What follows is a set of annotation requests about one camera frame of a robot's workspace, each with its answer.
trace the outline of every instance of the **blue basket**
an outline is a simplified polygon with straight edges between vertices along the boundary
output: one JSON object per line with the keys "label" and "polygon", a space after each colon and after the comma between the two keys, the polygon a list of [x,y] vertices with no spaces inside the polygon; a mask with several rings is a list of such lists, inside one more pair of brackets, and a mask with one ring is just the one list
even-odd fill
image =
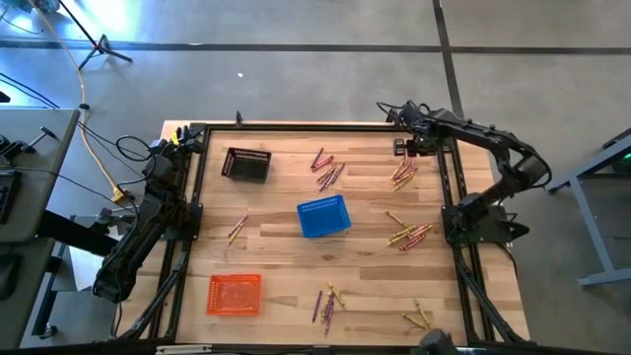
{"label": "blue basket", "polygon": [[322,237],[351,227],[342,195],[299,204],[298,217],[305,238]]}

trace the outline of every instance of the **gray floor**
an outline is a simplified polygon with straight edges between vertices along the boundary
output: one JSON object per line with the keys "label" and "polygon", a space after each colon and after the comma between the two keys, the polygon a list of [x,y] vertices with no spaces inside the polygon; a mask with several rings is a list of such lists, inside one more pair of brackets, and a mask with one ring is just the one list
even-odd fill
{"label": "gray floor", "polygon": [[[439,43],[430,0],[124,0],[77,1],[94,33],[139,42]],[[452,45],[628,46],[625,0],[445,0]],[[67,39],[83,39],[66,17],[51,15]],[[41,22],[13,11],[33,30]],[[0,23],[0,39],[25,35]],[[73,54],[81,58],[85,51]],[[382,120],[375,101],[407,99],[450,107],[443,59],[433,53],[128,51],[84,69],[90,125],[115,138],[155,138],[165,119]],[[56,49],[0,48],[0,72],[32,85],[63,107],[80,101],[76,76]],[[467,116],[495,123],[533,145],[556,175],[629,127],[629,56],[455,55]],[[33,100],[7,89],[13,105]],[[97,147],[116,179],[134,175]],[[62,173],[109,194],[79,139]],[[75,198],[68,199],[72,191]],[[50,208],[97,212],[102,199],[60,181]],[[577,277],[601,271],[587,229],[567,191],[531,191],[507,202],[531,232],[514,248],[532,339],[545,345],[631,352],[630,282],[581,289]],[[617,248],[629,248],[621,241]],[[52,321],[61,333],[23,346],[105,339],[113,307],[89,294],[62,295]]]}

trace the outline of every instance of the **black basket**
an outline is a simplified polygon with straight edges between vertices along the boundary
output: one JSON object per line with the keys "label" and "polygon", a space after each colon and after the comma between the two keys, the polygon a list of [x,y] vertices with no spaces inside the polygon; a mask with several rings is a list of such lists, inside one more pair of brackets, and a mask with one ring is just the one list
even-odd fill
{"label": "black basket", "polygon": [[228,148],[221,175],[236,180],[265,182],[271,159],[269,152]]}

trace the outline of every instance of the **orange basket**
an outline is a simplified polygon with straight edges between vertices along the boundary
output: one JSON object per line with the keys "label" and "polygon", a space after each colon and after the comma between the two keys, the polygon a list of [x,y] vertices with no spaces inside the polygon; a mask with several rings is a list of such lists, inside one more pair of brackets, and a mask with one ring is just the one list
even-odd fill
{"label": "orange basket", "polygon": [[256,316],[260,309],[260,275],[212,275],[208,316]]}

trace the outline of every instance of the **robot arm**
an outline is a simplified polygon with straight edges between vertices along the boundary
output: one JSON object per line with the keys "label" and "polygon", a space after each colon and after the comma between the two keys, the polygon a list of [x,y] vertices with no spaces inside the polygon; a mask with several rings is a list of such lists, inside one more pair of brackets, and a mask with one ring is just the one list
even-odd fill
{"label": "robot arm", "polygon": [[118,303],[129,297],[136,284],[136,273],[162,236],[174,240],[189,233],[193,221],[192,209],[186,203],[182,186],[186,177],[186,162],[192,153],[203,147],[188,130],[170,142],[161,140],[150,147],[149,161],[143,170],[145,193],[136,210],[129,231],[104,259],[93,285],[93,294]]}
{"label": "robot arm", "polygon": [[[485,148],[493,154],[502,178],[483,192],[470,193],[462,199],[456,208],[457,226],[466,232],[474,231],[480,222],[489,215],[489,207],[506,197],[531,188],[541,187],[548,183],[552,172],[548,164],[532,148],[520,141],[513,133],[473,123],[471,119],[463,120],[452,112],[441,108],[429,110],[425,105],[417,106],[408,101],[399,111],[390,110],[389,120],[405,127],[413,134],[406,142],[408,155],[429,155],[436,151],[436,145],[442,144],[446,138],[461,141]],[[511,165],[511,151],[521,157]],[[536,184],[543,176],[548,175],[546,182]],[[518,234],[527,233],[527,228],[519,228]]]}

